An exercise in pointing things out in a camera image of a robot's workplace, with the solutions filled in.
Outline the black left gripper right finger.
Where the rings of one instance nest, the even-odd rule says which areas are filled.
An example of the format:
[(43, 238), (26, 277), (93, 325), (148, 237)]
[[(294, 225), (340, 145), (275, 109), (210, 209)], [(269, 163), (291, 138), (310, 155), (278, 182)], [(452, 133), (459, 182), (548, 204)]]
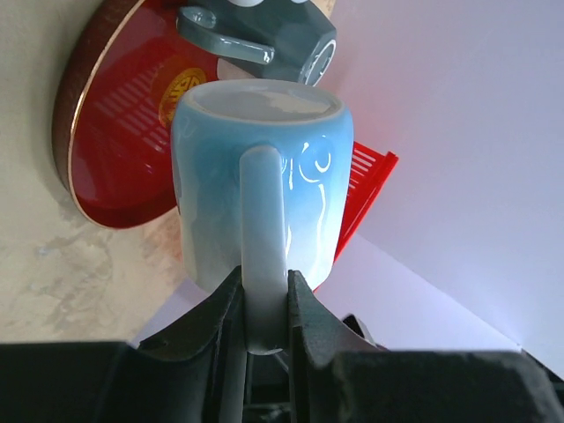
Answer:
[(389, 352), (288, 274), (293, 422), (561, 422), (546, 374), (516, 352)]

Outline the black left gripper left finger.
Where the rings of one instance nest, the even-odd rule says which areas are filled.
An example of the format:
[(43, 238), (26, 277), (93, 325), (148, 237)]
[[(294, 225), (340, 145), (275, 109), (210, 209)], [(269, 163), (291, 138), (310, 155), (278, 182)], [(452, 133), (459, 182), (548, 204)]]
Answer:
[(3, 344), (3, 422), (205, 422), (219, 416), (241, 269), (143, 340)]

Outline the blue mug white base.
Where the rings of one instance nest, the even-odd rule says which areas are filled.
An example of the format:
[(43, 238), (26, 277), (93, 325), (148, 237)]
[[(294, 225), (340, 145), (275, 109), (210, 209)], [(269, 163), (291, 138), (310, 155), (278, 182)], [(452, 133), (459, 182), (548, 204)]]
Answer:
[(330, 274), (353, 140), (345, 103), (310, 85), (218, 80), (177, 103), (171, 152), (184, 265), (206, 292), (241, 269), (253, 354), (287, 345), (289, 273), (311, 287)]

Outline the dark teal faceted mug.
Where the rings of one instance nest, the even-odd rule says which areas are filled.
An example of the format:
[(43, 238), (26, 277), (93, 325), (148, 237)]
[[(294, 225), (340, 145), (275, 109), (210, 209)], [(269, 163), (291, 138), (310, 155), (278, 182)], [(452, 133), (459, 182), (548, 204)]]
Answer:
[(337, 29), (309, 1), (193, 1), (177, 12), (185, 40), (255, 78), (316, 85)]

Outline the red plastic shopping basket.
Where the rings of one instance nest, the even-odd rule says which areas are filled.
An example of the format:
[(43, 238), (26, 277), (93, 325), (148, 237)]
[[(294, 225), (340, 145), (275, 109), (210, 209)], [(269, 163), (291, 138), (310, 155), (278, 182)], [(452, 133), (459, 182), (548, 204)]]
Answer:
[(380, 154), (354, 142), (349, 187), (334, 260), (338, 259), (358, 229), (397, 163), (398, 156), (392, 152)]

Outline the round red lacquer tray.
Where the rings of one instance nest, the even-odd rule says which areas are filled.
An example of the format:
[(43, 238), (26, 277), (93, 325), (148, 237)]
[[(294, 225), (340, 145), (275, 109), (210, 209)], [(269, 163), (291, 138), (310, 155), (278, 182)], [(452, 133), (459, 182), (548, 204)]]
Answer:
[(92, 222), (124, 229), (176, 205), (170, 127), (179, 99), (218, 76), (218, 58), (183, 39), (177, 1), (104, 1), (57, 90), (57, 172)]

